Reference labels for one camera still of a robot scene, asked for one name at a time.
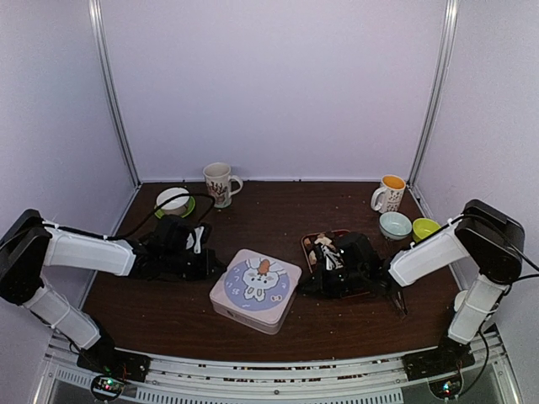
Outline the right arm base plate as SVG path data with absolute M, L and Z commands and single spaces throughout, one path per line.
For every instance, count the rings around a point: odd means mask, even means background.
M 455 373 L 475 364 L 475 358 L 469 348 L 464 351 L 451 351 L 437 347 L 405 354 L 402 361 L 409 381 Z

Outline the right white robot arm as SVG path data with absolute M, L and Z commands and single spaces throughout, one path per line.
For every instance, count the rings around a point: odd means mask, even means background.
M 446 372 L 463 359 L 463 346 L 472 341 L 520 278 L 525 239 L 519 221 L 472 199 L 439 230 L 387 259 L 381 259 L 369 238 L 359 232 L 336 237 L 329 245 L 313 244 L 316 262 L 299 288 L 305 294 L 335 299 L 368 291 L 393 300 L 405 314 L 403 289 L 450 267 L 461 291 L 444 336 L 447 341 L 431 356 L 435 368 Z

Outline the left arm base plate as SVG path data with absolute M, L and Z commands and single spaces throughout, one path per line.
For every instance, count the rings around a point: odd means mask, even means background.
M 82 350 L 77 358 L 79 368 L 88 369 L 118 380 L 144 382 L 150 368 L 151 358 L 138 353 L 113 349 L 98 352 Z

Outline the metal tongs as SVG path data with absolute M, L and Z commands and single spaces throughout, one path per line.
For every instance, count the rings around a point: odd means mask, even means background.
M 401 290 L 391 292 L 389 294 L 389 299 L 392 302 L 400 318 L 404 318 L 408 315 L 408 308 L 406 305 L 404 294 Z

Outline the metal tin lid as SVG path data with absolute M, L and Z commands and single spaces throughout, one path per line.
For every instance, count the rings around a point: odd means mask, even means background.
M 211 289 L 210 300 L 220 300 L 223 296 L 230 300 L 243 297 L 258 302 L 287 299 L 296 293 L 301 276 L 302 269 L 295 264 L 242 249 Z

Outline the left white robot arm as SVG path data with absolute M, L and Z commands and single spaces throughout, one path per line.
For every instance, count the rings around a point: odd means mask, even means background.
M 138 239 L 109 237 L 60 226 L 25 210 L 1 239 L 1 297 L 22 306 L 71 340 L 104 374 L 121 365 L 102 326 L 75 308 L 45 277 L 46 268 L 80 269 L 129 279 L 199 281 L 220 274 L 223 263 L 206 243 L 211 225 L 165 215 Z

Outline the white compartment tin box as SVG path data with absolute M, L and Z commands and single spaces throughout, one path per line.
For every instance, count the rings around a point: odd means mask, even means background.
M 211 300 L 211 304 L 217 314 L 227 319 L 258 332 L 275 335 L 285 323 L 295 298 L 296 295 L 292 294 L 287 299 L 258 302 L 255 299 L 245 300 L 243 297 L 230 300 L 223 296 L 220 300 Z

